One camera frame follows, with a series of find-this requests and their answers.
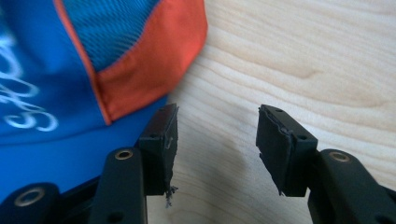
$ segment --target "screw hole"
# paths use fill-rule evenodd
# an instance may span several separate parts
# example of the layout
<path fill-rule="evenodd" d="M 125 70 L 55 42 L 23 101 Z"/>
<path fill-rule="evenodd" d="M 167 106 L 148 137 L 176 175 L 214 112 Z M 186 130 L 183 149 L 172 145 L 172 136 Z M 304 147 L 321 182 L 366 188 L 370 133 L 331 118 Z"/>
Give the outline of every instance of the screw hole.
<path fill-rule="evenodd" d="M 30 204 L 40 201 L 45 195 L 43 188 L 29 189 L 21 194 L 14 202 L 18 207 L 28 206 Z"/>
<path fill-rule="evenodd" d="M 333 151 L 329 155 L 336 161 L 341 161 L 341 162 L 350 161 L 350 158 L 346 154 L 341 152 Z"/>
<path fill-rule="evenodd" d="M 114 212 L 107 217 L 108 223 L 119 223 L 123 220 L 123 213 L 122 212 Z"/>
<path fill-rule="evenodd" d="M 389 217 L 375 216 L 375 221 L 380 224 L 395 224 Z"/>
<path fill-rule="evenodd" d="M 134 153 L 131 150 L 122 150 L 122 151 L 117 152 L 116 159 L 119 161 L 123 161 L 123 160 L 131 158 L 133 155 L 134 155 Z"/>

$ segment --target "cap brim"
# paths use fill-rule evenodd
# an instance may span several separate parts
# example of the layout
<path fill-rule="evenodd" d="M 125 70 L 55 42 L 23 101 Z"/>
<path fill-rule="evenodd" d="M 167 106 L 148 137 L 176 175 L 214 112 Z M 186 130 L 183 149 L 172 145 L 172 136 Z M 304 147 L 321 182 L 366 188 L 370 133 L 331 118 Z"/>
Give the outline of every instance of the cap brim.
<path fill-rule="evenodd" d="M 110 126 L 62 140 L 1 146 L 0 202 L 28 184 L 50 182 L 64 192 L 99 176 L 106 155 L 119 147 L 132 147 L 165 102 L 163 97 Z"/>

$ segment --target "wooden table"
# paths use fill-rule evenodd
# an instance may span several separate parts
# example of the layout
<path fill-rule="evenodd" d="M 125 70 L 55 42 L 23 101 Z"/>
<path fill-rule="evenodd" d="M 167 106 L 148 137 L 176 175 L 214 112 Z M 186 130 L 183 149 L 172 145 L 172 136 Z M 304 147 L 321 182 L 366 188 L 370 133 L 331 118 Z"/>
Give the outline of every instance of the wooden table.
<path fill-rule="evenodd" d="M 149 223 L 311 223 L 277 194 L 255 147 L 258 107 L 280 107 L 396 189 L 396 2 L 207 0 L 205 48 L 179 106 L 173 206 Z"/>

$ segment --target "black plastic part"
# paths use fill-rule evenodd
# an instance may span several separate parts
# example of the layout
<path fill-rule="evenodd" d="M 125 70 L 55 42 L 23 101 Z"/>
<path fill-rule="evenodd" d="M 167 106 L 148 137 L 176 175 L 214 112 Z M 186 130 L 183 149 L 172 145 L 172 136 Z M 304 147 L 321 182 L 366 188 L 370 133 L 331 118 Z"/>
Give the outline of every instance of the black plastic part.
<path fill-rule="evenodd" d="M 140 150 L 121 148 L 108 154 L 89 223 L 147 223 Z"/>
<path fill-rule="evenodd" d="M 308 198 L 309 213 L 314 224 L 334 224 L 335 213 L 330 202 L 329 195 L 318 178 L 316 170 L 312 172 L 309 188 L 311 190 Z"/>
<path fill-rule="evenodd" d="M 2 224 L 52 224 L 59 190 L 50 183 L 28 185 L 11 193 L 0 205 Z"/>
<path fill-rule="evenodd" d="M 140 135 L 146 195 L 172 193 L 170 185 L 177 154 L 177 105 L 159 109 Z"/>
<path fill-rule="evenodd" d="M 91 214 L 92 201 L 99 177 L 89 180 L 61 195 L 60 224 L 86 224 Z"/>
<path fill-rule="evenodd" d="M 396 223 L 394 201 L 355 157 L 326 149 L 316 167 L 337 223 Z"/>
<path fill-rule="evenodd" d="M 256 146 L 279 194 L 304 197 L 318 139 L 279 108 L 262 105 L 259 113 Z"/>

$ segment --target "table surface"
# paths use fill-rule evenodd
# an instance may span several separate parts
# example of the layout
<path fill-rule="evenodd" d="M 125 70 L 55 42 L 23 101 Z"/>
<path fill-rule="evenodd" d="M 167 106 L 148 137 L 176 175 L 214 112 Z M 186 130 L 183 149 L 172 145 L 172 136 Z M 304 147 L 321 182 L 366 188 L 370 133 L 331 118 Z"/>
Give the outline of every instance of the table surface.
<path fill-rule="evenodd" d="M 258 107 L 287 111 L 318 140 L 396 189 L 396 2 L 207 0 L 205 47 L 177 103 L 173 206 L 149 223 L 312 223 L 278 195 L 255 147 Z"/>

